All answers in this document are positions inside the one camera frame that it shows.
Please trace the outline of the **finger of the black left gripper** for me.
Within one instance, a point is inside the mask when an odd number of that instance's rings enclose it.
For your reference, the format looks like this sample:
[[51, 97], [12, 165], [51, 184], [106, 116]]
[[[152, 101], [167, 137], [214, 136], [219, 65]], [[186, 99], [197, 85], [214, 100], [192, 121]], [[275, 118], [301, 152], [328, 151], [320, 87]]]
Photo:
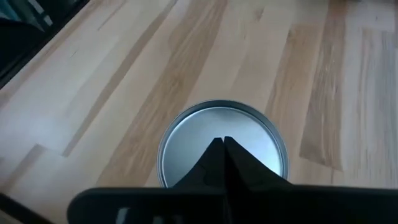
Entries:
[[290, 187], [232, 137], [224, 138], [224, 172], [227, 187]]
[[224, 187], [224, 142], [214, 138], [202, 156], [174, 188]]

